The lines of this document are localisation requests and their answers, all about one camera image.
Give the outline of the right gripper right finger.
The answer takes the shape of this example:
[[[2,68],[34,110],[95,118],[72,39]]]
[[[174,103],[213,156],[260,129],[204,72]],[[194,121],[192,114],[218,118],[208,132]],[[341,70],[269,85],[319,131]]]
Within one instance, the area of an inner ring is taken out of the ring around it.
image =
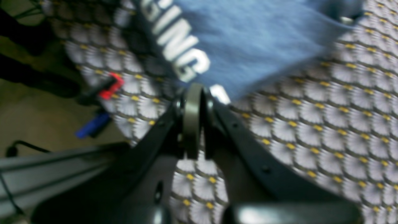
[[[205,157],[224,175],[222,224],[362,224],[358,206],[276,159],[208,90],[201,93]]]

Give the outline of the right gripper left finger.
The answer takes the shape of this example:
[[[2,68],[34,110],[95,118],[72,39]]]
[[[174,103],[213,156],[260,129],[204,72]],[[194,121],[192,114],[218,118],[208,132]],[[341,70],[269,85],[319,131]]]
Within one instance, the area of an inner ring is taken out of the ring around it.
[[[197,159],[203,86],[192,84],[101,174],[41,203],[34,224],[163,224],[179,160]]]

